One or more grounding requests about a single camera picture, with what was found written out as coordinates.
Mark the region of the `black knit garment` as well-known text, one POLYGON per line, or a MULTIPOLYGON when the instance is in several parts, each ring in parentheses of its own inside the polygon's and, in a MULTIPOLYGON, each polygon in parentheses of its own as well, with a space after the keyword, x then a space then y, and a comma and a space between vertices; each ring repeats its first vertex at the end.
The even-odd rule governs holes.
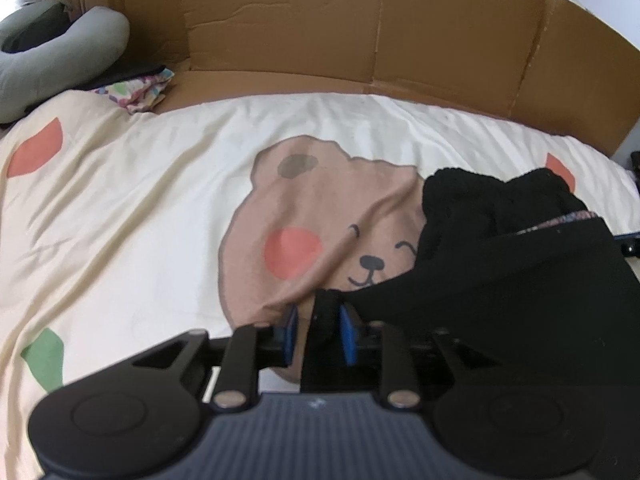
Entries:
POLYGON ((317 292, 303 392, 369 390, 380 377, 373 356, 348 364, 343 306, 402 331, 426 402, 470 382, 638 385, 638 280, 561 177, 440 170, 421 208, 417 240, 384 229, 340 284, 317 292))

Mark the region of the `cream bear print duvet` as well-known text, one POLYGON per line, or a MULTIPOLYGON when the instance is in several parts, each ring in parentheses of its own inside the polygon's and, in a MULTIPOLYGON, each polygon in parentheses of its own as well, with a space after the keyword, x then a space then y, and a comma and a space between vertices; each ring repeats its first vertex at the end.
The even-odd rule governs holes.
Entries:
POLYGON ((461 168, 560 176, 612 232, 634 180, 570 136, 382 96, 247 96, 130 114, 69 91, 1 135, 1 474, 35 479, 47 393, 192 328, 411 269, 422 186, 461 168))

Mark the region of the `small colourful patterned cloth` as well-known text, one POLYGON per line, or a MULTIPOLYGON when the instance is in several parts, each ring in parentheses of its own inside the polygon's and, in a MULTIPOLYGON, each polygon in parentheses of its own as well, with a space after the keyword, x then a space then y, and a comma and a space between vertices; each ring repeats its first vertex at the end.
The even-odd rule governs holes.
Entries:
POLYGON ((165 99, 165 90, 175 73, 163 68, 153 75, 114 82, 93 90, 126 110, 129 114, 150 112, 165 99))

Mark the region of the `grey neck pillow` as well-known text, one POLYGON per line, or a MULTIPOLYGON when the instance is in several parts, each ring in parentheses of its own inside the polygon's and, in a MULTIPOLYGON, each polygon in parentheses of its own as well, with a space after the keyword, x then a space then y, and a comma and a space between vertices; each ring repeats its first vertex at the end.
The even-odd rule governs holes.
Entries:
POLYGON ((92 81, 125 53, 124 14, 95 6, 73 21, 62 0, 24 6, 1 21, 1 122, 92 81))

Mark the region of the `brown cardboard sheet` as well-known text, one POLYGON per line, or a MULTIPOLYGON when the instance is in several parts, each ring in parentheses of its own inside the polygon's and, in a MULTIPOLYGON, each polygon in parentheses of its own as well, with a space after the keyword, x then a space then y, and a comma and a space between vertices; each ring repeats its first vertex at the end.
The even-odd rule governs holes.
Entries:
POLYGON ((639 53, 568 0, 67 0, 175 67, 165 110, 264 93, 452 106, 613 154, 639 118, 639 53))

